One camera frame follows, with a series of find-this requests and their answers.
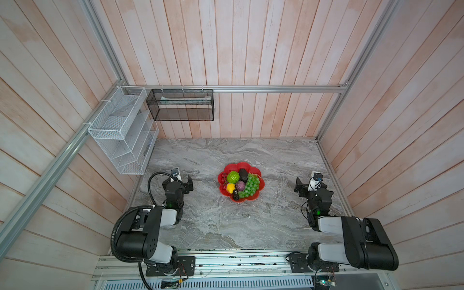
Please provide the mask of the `green grape bunch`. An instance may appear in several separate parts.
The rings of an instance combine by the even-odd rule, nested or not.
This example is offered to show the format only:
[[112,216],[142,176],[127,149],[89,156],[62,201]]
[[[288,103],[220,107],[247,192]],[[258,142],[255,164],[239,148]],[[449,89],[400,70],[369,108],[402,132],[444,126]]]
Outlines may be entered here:
[[243,192],[239,192],[240,198],[248,198],[255,195],[255,193],[259,190],[261,185],[261,179],[258,175],[249,174],[248,181],[245,185],[245,190]]

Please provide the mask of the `red cherry pair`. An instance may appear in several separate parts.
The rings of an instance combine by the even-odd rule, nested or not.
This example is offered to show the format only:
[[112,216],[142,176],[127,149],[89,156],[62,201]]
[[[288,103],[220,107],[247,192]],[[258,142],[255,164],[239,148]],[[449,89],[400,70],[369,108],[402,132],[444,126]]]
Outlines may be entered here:
[[221,178],[219,180],[221,184],[228,184],[227,176],[228,176],[227,173],[225,173],[225,172],[221,173],[221,176],[220,176]]

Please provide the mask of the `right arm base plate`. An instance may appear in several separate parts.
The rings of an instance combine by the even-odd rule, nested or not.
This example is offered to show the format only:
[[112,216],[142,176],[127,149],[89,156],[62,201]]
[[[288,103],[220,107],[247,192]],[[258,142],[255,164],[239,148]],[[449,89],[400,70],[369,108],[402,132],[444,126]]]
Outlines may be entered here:
[[337,273],[340,265],[333,262],[314,260],[308,262],[309,255],[298,251],[290,252],[285,256],[292,273]]

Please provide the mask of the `purple fig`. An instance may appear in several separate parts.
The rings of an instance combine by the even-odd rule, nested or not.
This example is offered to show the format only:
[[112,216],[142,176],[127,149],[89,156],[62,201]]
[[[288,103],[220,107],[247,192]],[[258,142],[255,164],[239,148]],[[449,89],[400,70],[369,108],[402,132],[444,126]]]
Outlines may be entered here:
[[238,192],[243,192],[245,190],[245,185],[246,183],[239,180],[237,183],[236,183],[236,189],[238,190]]

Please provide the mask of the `dark avocado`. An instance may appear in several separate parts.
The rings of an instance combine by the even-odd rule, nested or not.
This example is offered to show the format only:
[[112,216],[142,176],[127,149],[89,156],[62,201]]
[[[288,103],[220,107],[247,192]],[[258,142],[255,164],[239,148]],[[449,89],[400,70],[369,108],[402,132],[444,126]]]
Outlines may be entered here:
[[239,169],[239,180],[246,183],[248,181],[248,172],[246,169]]

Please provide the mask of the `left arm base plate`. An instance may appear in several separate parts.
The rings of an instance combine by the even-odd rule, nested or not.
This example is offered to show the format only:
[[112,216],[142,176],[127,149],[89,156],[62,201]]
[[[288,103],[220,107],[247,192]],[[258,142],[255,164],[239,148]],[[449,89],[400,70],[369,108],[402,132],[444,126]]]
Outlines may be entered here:
[[148,264],[145,274],[147,277],[190,277],[195,273],[195,256],[181,256],[172,258],[169,263]]

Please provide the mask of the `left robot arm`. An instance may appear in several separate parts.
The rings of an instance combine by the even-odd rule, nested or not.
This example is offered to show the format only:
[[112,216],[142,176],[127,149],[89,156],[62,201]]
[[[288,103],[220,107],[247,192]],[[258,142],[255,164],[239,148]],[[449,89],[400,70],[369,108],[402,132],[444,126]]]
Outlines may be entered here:
[[[151,182],[158,175],[167,177],[162,183],[166,198],[161,204],[156,203],[151,189]],[[147,191],[152,204],[131,207],[119,217],[110,237],[113,256],[125,263],[145,264],[147,269],[164,276],[179,273],[178,251],[175,246],[160,241],[160,229],[180,223],[184,196],[193,190],[190,176],[183,182],[179,175],[165,172],[151,175]]]

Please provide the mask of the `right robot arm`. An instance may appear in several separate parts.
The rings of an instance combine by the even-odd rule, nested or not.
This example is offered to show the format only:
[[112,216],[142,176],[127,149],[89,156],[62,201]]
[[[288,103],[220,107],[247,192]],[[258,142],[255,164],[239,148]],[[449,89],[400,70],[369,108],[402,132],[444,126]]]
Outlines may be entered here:
[[318,271],[340,264],[384,271],[398,269],[399,257],[378,219],[330,215],[334,193],[323,183],[322,174],[316,173],[308,184],[297,178],[294,192],[306,199],[303,217],[314,231],[343,238],[341,244],[312,243],[306,257],[310,269]]

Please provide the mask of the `green bumpy custard apple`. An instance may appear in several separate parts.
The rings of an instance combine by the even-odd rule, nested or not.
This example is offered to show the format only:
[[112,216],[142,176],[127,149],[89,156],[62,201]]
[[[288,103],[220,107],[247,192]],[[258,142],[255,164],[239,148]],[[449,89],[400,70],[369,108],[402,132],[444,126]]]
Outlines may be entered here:
[[227,182],[229,184],[236,184],[238,181],[240,181],[240,175],[237,171],[231,171],[227,175]]

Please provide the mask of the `yellow lemon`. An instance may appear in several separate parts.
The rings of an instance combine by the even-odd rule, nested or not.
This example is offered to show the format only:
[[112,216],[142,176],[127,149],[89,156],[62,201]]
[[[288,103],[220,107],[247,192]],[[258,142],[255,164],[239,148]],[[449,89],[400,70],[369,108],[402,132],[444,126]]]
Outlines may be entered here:
[[233,184],[233,183],[228,183],[227,186],[226,186],[226,191],[229,193],[229,194],[233,194],[234,191],[236,190],[236,185]]

